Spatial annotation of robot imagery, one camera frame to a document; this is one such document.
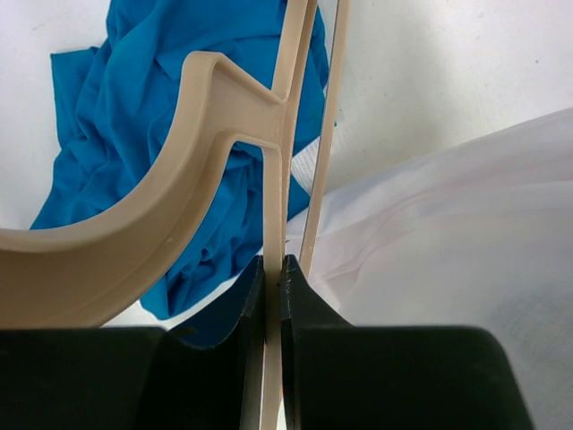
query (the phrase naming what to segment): white surface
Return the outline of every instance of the white surface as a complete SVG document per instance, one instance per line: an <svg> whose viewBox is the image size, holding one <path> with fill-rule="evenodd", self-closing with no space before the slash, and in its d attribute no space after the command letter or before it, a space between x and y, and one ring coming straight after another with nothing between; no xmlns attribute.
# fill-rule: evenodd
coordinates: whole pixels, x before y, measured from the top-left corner
<svg viewBox="0 0 573 430"><path fill-rule="evenodd" d="M485 328L536 428L573 428L573 109L362 179L322 212L309 284L342 316Z"/></svg>
<svg viewBox="0 0 573 430"><path fill-rule="evenodd" d="M321 3L331 30L335 2ZM48 55L100 44L107 4L0 0L0 227L27 228L51 184ZM570 0L356 0L351 12L330 188L573 104ZM307 186L315 150L293 167ZM136 311L121 321L153 320Z"/></svg>

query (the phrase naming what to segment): white sheet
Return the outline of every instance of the white sheet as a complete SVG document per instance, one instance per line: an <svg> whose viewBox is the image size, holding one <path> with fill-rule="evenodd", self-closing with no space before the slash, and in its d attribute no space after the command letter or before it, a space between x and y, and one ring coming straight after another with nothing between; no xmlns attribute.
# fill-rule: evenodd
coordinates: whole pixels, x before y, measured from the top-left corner
<svg viewBox="0 0 573 430"><path fill-rule="evenodd" d="M327 196L310 285L357 325L474 325L537 428L573 428L573 109ZM289 225L301 244L304 214Z"/></svg>

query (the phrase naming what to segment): plastic hanger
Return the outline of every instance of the plastic hanger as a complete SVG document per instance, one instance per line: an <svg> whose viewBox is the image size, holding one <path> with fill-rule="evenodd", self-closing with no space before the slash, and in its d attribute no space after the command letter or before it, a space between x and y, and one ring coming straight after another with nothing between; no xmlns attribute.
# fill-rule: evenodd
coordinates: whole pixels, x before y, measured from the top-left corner
<svg viewBox="0 0 573 430"><path fill-rule="evenodd" d="M271 90L227 57L184 62L175 117L148 174L122 201L63 228L0 229L0 327L98 326L137 300L175 261L201 224L237 141L263 152L266 352L263 429L276 428L281 393L278 288L296 116L316 0L286 6ZM312 259L336 114L348 0L339 0L328 95L301 259Z"/></svg>

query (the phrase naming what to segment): blue fabric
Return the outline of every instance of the blue fabric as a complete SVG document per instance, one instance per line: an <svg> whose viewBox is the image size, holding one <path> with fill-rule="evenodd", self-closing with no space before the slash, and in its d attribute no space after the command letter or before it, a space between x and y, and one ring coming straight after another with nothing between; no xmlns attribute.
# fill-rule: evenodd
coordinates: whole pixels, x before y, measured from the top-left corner
<svg viewBox="0 0 573 430"><path fill-rule="evenodd" d="M122 199L158 156L193 50L225 53L270 86L285 0L113 0L100 48L52 56L61 153L32 228L92 217ZM295 152L321 128L328 75L319 14L304 76ZM261 246L261 151L237 143L209 213L169 272L141 299L164 319L236 275ZM289 216L308 204L293 179Z"/></svg>

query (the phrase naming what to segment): white fabric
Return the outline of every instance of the white fabric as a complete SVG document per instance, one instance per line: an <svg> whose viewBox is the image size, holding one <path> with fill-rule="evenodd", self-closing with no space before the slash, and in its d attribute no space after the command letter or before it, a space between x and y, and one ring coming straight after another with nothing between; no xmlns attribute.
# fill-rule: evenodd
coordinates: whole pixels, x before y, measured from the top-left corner
<svg viewBox="0 0 573 430"><path fill-rule="evenodd" d="M573 428L572 257L570 109L329 194L309 283L351 323L489 330L537 428L561 430Z"/></svg>

